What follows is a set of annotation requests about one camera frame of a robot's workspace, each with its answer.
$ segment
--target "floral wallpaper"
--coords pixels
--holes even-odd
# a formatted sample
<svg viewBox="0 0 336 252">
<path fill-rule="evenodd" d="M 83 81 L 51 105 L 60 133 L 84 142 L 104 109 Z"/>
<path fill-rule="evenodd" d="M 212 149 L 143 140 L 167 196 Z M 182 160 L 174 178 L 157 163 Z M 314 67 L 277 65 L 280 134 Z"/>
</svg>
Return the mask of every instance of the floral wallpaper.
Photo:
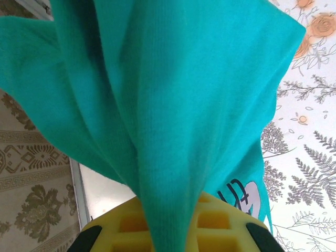
<svg viewBox="0 0 336 252">
<path fill-rule="evenodd" d="M 14 0 L 0 16 L 34 18 Z M 0 251 L 66 252 L 79 222 L 69 157 L 0 90 Z"/>
<path fill-rule="evenodd" d="M 306 27 L 261 146 L 274 236 L 288 252 L 336 251 L 336 2 L 270 0 Z"/>
</svg>

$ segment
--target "teal shirt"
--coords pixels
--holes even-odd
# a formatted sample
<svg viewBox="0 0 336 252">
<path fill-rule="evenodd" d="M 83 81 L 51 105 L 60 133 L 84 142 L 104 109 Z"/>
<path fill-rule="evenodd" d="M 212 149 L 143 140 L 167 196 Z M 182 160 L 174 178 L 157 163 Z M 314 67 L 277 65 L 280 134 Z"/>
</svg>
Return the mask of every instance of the teal shirt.
<svg viewBox="0 0 336 252">
<path fill-rule="evenodd" d="M 266 0 L 51 3 L 54 22 L 0 18 L 0 87 L 136 193 L 157 252 L 184 251 L 201 191 L 269 216 L 260 135 L 302 26 Z"/>
</svg>

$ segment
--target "fern print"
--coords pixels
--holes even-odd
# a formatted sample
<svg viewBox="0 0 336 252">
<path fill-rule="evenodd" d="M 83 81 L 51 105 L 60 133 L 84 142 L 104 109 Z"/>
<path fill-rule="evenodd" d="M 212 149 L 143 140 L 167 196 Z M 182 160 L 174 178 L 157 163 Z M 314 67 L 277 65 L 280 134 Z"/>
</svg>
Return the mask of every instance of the fern print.
<svg viewBox="0 0 336 252">
<path fill-rule="evenodd" d="M 285 143 L 281 128 L 276 127 L 274 122 L 270 122 L 263 130 L 261 135 L 262 155 L 264 159 L 272 158 L 286 154 L 292 150 L 288 149 L 288 145 Z M 274 202 L 278 202 L 278 198 L 282 197 L 282 191 L 284 188 L 283 181 L 286 180 L 286 176 L 278 169 L 271 166 L 270 161 L 264 161 L 265 173 L 264 181 L 266 184 L 269 199 Z"/>
<path fill-rule="evenodd" d="M 294 224 L 291 227 L 297 227 L 304 225 L 306 223 L 310 223 L 314 219 L 314 214 L 311 212 L 301 212 L 300 214 L 296 213 L 295 216 L 292 217 Z"/>
<path fill-rule="evenodd" d="M 276 168 L 273 168 L 269 161 L 265 161 L 264 182 L 271 201 L 278 202 L 278 197 L 283 196 L 281 189 L 285 189 L 282 182 L 284 180 L 286 180 L 286 176 Z"/>
<path fill-rule="evenodd" d="M 312 244 L 313 248 L 310 250 L 311 252 L 334 252 L 330 248 L 327 248 L 325 245 L 320 243 L 318 240 L 316 240 L 314 237 L 311 236 L 311 238 L 308 238 L 310 240 L 307 242 L 307 244 Z"/>
<path fill-rule="evenodd" d="M 281 128 L 277 128 L 274 122 L 270 122 L 264 128 L 261 135 L 261 147 L 264 159 L 292 151 L 288 149 L 288 145 L 284 142 L 283 137 Z"/>
<path fill-rule="evenodd" d="M 277 98 L 288 96 L 289 94 L 296 94 L 295 98 L 298 101 L 306 100 L 310 95 L 314 95 L 315 102 L 319 104 L 323 104 L 327 97 L 336 95 L 336 83 L 329 84 L 325 80 L 325 77 L 320 77 L 316 75 L 312 75 L 311 79 L 314 80 L 314 85 L 303 85 L 302 82 L 298 83 L 284 81 L 284 89 L 279 86 L 277 91 Z"/>
<path fill-rule="evenodd" d="M 294 247 L 294 243 L 290 240 L 288 240 L 287 238 L 283 237 L 280 232 L 279 229 L 275 226 L 275 240 L 278 242 L 278 244 L 284 249 L 284 251 L 286 252 L 301 252 L 304 251 L 303 248 L 295 248 Z"/>
<path fill-rule="evenodd" d="M 321 135 L 318 131 L 314 132 L 315 138 L 322 143 L 332 156 L 336 156 L 336 141 Z M 328 196 L 328 201 L 336 208 L 336 161 L 332 156 L 327 156 L 322 152 L 318 152 L 304 145 L 307 154 L 313 159 L 317 167 L 311 168 L 304 164 L 300 158 L 296 158 L 298 168 L 304 177 L 292 176 L 295 185 L 289 185 L 291 190 L 288 193 L 287 203 L 294 204 L 305 202 L 311 205 L 312 202 L 317 203 L 324 208 L 324 196 L 322 191 Z"/>
</svg>

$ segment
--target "teal fabric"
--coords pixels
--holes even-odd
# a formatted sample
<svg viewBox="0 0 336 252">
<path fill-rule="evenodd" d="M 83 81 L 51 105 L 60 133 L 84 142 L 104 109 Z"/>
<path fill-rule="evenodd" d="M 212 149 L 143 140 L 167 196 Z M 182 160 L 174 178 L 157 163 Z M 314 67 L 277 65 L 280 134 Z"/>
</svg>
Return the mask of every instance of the teal fabric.
<svg viewBox="0 0 336 252">
<path fill-rule="evenodd" d="M 184 251 L 203 190 L 269 216 L 260 135 L 302 26 L 266 0 L 51 4 L 54 22 L 0 18 L 0 87 L 136 193 L 157 252 Z"/>
</svg>

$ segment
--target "leaf print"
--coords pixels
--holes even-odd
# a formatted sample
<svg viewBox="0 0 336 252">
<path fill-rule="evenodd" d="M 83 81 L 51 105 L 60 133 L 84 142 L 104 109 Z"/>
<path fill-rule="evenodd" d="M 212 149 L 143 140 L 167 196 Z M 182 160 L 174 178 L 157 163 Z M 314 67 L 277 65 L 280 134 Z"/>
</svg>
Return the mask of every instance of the leaf print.
<svg viewBox="0 0 336 252">
<path fill-rule="evenodd" d="M 313 234 L 320 235 L 322 233 L 330 235 L 331 233 L 336 233 L 336 220 L 332 220 L 331 218 L 323 218 L 323 219 L 314 219 L 310 223 L 302 224 L 308 225 L 309 229 Z"/>
<path fill-rule="evenodd" d="M 292 69 L 295 69 L 295 68 L 298 68 L 298 67 L 301 67 L 305 64 L 305 59 L 304 58 L 300 58 L 298 60 L 295 61 L 295 63 L 293 64 L 292 66 Z"/>
<path fill-rule="evenodd" d="M 318 240 L 316 240 L 314 237 L 310 236 L 311 238 L 308 238 L 308 240 L 311 240 L 311 242 L 308 242 L 307 244 L 313 244 L 315 245 L 310 252 L 334 252 L 330 248 L 327 248 L 325 245 L 320 243 Z"/>
<path fill-rule="evenodd" d="M 303 251 L 302 248 L 294 248 L 294 243 L 289 241 L 287 238 L 283 237 L 279 229 L 277 228 L 276 225 L 273 225 L 275 227 L 276 233 L 275 233 L 275 240 L 280 244 L 280 246 L 285 250 L 285 251 L 290 251 L 290 252 L 300 252 Z"/>
<path fill-rule="evenodd" d="M 282 197 L 281 189 L 285 189 L 283 182 L 286 180 L 286 176 L 282 172 L 279 172 L 276 168 L 273 168 L 269 161 L 265 161 L 265 173 L 264 181 L 267 188 L 268 196 L 271 201 L 278 202 L 278 197 Z"/>
<path fill-rule="evenodd" d="M 318 63 L 318 61 L 319 60 L 318 60 L 317 56 L 311 58 L 309 63 L 308 63 L 307 69 L 310 69 L 310 68 L 314 67 Z"/>
<path fill-rule="evenodd" d="M 314 219 L 314 214 L 311 212 L 302 212 L 300 211 L 300 214 L 296 213 L 295 216 L 292 217 L 294 224 L 292 225 L 292 227 L 295 226 L 300 226 L 302 224 L 306 224 L 306 223 L 310 223 L 313 219 Z"/>
<path fill-rule="evenodd" d="M 321 61 L 321 63 L 323 63 L 323 64 L 328 64 L 328 63 L 329 63 L 329 58 L 326 57 L 326 56 L 322 56 L 322 57 L 320 58 L 320 61 Z"/>
<path fill-rule="evenodd" d="M 329 49 L 329 55 L 336 54 L 336 44 L 334 44 L 330 49 Z"/>
<path fill-rule="evenodd" d="M 310 55 L 306 55 L 304 58 L 304 64 L 306 64 L 310 60 Z"/>
<path fill-rule="evenodd" d="M 281 128 L 277 128 L 274 122 L 270 122 L 261 135 L 263 154 L 266 152 L 275 155 L 287 153 L 289 150 L 283 137 Z"/>
<path fill-rule="evenodd" d="M 329 150 L 329 153 L 336 152 L 336 141 L 333 141 L 332 138 L 323 137 L 318 131 L 315 131 L 314 134 L 316 139 L 322 143 L 322 146 Z M 317 168 L 311 169 L 310 166 L 296 158 L 298 168 L 305 178 L 292 176 L 296 185 L 289 185 L 291 192 L 288 193 L 286 204 L 303 201 L 307 205 L 311 205 L 314 201 L 324 208 L 324 196 L 321 193 L 324 190 L 328 196 L 328 202 L 336 208 L 336 161 L 333 161 L 331 156 L 328 157 L 326 154 L 313 150 L 307 145 L 304 145 L 304 149 L 313 159 Z"/>
<path fill-rule="evenodd" d="M 306 100 L 312 93 L 317 91 L 319 94 L 314 96 L 315 101 L 319 104 L 323 104 L 326 97 L 336 95 L 336 83 L 334 85 L 330 85 L 326 82 L 324 77 L 316 75 L 312 75 L 311 78 L 314 80 L 315 87 L 311 87 L 309 85 L 303 86 L 302 83 L 298 83 L 297 81 L 285 81 L 285 89 L 279 87 L 277 90 L 277 99 L 285 97 L 289 94 L 289 91 L 295 90 L 299 93 L 299 95 L 295 96 L 295 98 L 297 98 L 298 101 L 303 101 Z"/>
<path fill-rule="evenodd" d="M 324 37 L 320 40 L 320 42 L 319 42 L 319 46 L 324 45 L 326 42 L 327 42 L 327 37 L 324 36 Z"/>
</svg>

